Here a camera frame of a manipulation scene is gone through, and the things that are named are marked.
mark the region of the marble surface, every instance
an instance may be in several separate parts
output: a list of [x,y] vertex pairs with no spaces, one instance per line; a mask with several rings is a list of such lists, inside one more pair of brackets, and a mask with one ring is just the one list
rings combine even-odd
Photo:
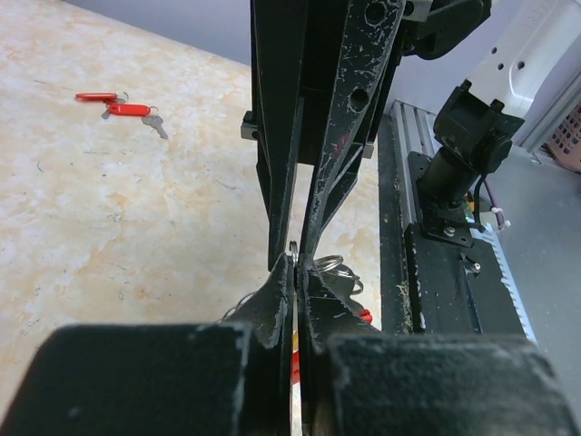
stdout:
[[[0,0],[0,411],[35,350],[77,322],[211,322],[265,281],[247,66],[56,0]],[[155,105],[101,118],[79,92]],[[300,167],[298,239],[310,182]],[[379,326],[377,160],[324,233]]]

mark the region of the hole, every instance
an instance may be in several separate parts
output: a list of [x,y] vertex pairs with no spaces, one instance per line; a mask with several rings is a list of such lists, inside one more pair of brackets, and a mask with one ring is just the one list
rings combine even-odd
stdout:
[[372,3],[365,9],[365,21],[368,25],[378,25],[385,18],[387,10],[382,3]]
[[355,112],[361,112],[365,109],[367,103],[369,103],[369,96],[365,90],[356,89],[353,91],[350,97],[350,105]]
[[414,6],[413,3],[411,2],[406,2],[406,5],[403,7],[403,15],[404,16],[410,16],[414,13],[414,9],[416,7]]

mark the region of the black cable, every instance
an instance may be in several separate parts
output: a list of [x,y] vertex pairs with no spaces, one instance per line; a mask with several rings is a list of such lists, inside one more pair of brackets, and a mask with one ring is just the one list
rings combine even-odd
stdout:
[[487,179],[486,174],[482,174],[480,179],[476,182],[476,186],[474,187],[474,221],[478,224],[480,222],[480,187]]

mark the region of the bolt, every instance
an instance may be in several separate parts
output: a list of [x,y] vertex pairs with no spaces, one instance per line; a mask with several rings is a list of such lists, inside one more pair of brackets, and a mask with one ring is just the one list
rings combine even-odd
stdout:
[[455,229],[454,227],[450,227],[450,226],[448,226],[448,227],[446,227],[446,228],[444,229],[444,234],[445,234],[445,235],[446,235],[448,238],[451,238],[451,237],[453,237],[453,236],[454,236],[454,233],[456,233],[456,229]]

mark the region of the purple wire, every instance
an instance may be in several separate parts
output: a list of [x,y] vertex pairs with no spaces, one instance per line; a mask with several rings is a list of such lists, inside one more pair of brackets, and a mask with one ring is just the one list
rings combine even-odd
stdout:
[[[498,206],[497,200],[494,198],[494,194],[492,193],[492,189],[490,189],[490,184],[488,184],[487,179],[484,179],[484,187],[487,190],[488,198],[490,199],[490,204],[492,204],[492,207],[499,208],[500,206]],[[505,215],[502,212],[495,213],[495,215],[497,216],[498,228],[500,228],[500,226],[505,223]]]

